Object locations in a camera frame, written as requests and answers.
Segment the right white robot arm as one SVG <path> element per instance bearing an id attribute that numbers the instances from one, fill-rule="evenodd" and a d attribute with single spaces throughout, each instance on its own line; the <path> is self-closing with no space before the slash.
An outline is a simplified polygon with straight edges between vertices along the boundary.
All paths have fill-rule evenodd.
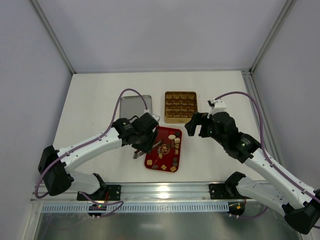
<path id="1" fill-rule="evenodd" d="M 271 185 L 256 183 L 240 172 L 233 173 L 225 186 L 230 193 L 254 199 L 278 212 L 297 232 L 307 235 L 320 219 L 320 191 L 303 183 L 268 154 L 260 142 L 240 132 L 227 112 L 195 112 L 185 124 L 194 136 L 200 126 L 201 138 L 212 138 L 233 159 L 260 174 Z"/>

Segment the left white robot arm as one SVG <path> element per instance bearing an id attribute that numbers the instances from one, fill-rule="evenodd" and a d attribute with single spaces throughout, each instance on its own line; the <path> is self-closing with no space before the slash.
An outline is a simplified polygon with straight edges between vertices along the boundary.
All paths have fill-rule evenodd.
<path id="1" fill-rule="evenodd" d="M 38 171 L 47 195 L 58 196 L 68 190 L 78 193 L 77 200 L 105 200 L 109 190 L 97 173 L 82 173 L 78 167 L 93 158 L 124 146 L 131 146 L 140 153 L 150 153 L 158 135 L 160 118 L 145 112 L 131 119 L 119 118 L 109 128 L 80 143 L 55 149 L 46 147 L 40 158 Z"/>

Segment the metal tongs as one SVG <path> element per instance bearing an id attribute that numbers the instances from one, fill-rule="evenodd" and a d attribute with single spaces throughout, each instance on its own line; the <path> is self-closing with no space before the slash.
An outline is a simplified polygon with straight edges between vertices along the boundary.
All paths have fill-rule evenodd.
<path id="1" fill-rule="evenodd" d="M 155 149 L 156 147 L 158 147 L 164 140 L 159 140 L 159 141 L 156 141 L 153 146 L 147 150 L 136 150 L 134 153 L 133 153 L 133 156 L 132 158 L 135 160 L 135 159 L 138 159 L 140 158 L 141 156 L 145 155 L 145 154 L 149 154 L 151 153 L 151 151 L 153 149 Z"/>

